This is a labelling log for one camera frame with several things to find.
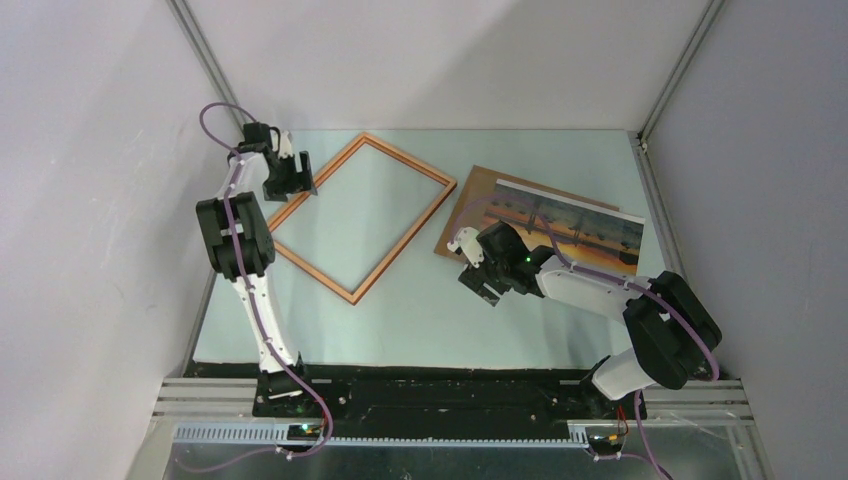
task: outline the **white wall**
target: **white wall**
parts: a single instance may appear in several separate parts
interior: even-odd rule
[[[191,4],[239,99],[293,129],[638,130],[706,0]]]
[[[0,22],[0,477],[123,478],[209,268],[215,95],[166,2],[4,2]]]
[[[780,479],[845,478],[846,25],[844,0],[728,2],[649,142]]]

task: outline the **sunset photo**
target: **sunset photo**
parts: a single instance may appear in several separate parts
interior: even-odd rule
[[[490,202],[480,221],[481,231],[502,221],[518,231],[528,249],[550,247],[551,239],[539,218],[544,216],[562,253],[578,262],[636,274],[645,219],[506,180],[499,179],[493,193],[520,203],[508,198]]]

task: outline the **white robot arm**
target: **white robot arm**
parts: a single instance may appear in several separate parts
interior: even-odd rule
[[[518,232],[498,222],[483,232],[462,228],[448,243],[467,263],[459,281],[491,305],[509,290],[532,293],[623,323],[633,348],[601,360],[583,384],[609,401],[654,383],[682,388],[706,360],[676,322],[642,292],[661,296],[712,350],[721,331],[683,279],[663,272],[656,279],[630,277],[558,257],[550,247],[530,252]]]
[[[288,375],[275,375],[284,371],[281,362],[294,369],[301,362],[291,339],[279,327],[271,270],[267,268],[275,258],[273,239],[253,186],[262,182],[266,200],[274,201],[285,201],[288,194],[302,191],[315,193],[315,189],[308,154],[300,153],[298,170],[288,132],[262,123],[249,123],[244,126],[244,136],[245,140],[236,148],[240,157],[228,158],[230,168],[224,185],[214,198],[199,202],[196,211],[209,260],[215,271],[230,281],[250,320],[259,350],[261,375],[266,380],[271,377],[281,380],[277,388],[271,389],[269,399],[273,400],[302,393],[295,383],[289,382]],[[235,242],[224,208],[225,195],[229,196],[236,221],[246,278],[238,268]]]

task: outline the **empty frame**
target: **empty frame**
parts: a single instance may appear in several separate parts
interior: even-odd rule
[[[374,283],[380,278],[389,265],[397,258],[400,252],[406,247],[412,237],[421,230],[421,227],[430,219],[433,213],[438,210],[439,206],[445,201],[445,199],[450,195],[454,188],[456,188],[456,180],[445,175],[440,172],[438,169],[433,168],[432,166],[422,162],[421,160],[409,155],[406,152],[399,150],[397,147],[390,145],[383,140],[369,134],[369,133],[360,133],[357,135],[355,139],[351,143],[349,143],[345,148],[339,152],[335,158],[330,160],[330,162],[315,176],[315,187],[320,188],[321,184],[327,181],[331,175],[333,175],[339,168],[344,165],[345,162],[350,159],[357,150],[362,148],[363,146],[370,146],[374,149],[386,154],[390,158],[397,160],[398,162],[412,168],[413,170],[425,175],[441,185],[444,185],[444,188],[441,192],[436,196],[436,198],[427,206],[424,212],[415,220],[415,223],[403,234],[401,239],[389,250],[385,257],[377,264],[377,266],[371,270],[367,277],[356,287],[353,291],[348,291],[338,282],[330,278],[327,274],[322,272],[321,270],[315,268],[312,264],[301,258],[299,255],[294,253],[288,247],[283,245],[277,240],[274,240],[274,248],[280,255],[286,257],[289,261],[297,265],[304,272],[311,275],[313,278],[318,280],[327,286],[330,290],[338,294],[340,297],[344,298],[352,305],[356,305],[359,300],[371,289]],[[268,220],[268,228],[273,232],[276,230],[287,218],[289,218],[298,207],[303,205],[307,199],[309,199],[311,195],[308,193],[301,193],[297,197],[295,197],[291,202],[286,204],[283,208],[281,208],[277,213],[275,213]]]

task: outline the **light blue table surface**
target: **light blue table surface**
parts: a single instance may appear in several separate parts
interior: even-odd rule
[[[293,132],[314,172],[359,131]],[[433,253],[463,182],[481,165],[645,217],[639,275],[663,269],[660,245],[626,132],[614,130],[388,130],[381,139],[459,185],[374,287],[350,305],[284,257],[271,266],[289,332],[309,363],[461,368],[589,368],[630,346],[626,329],[588,312],[510,292],[493,308],[456,279],[461,264]],[[363,147],[274,232],[353,289],[442,186]],[[266,217],[280,204],[260,201]],[[236,293],[216,280],[194,360],[256,362]]]

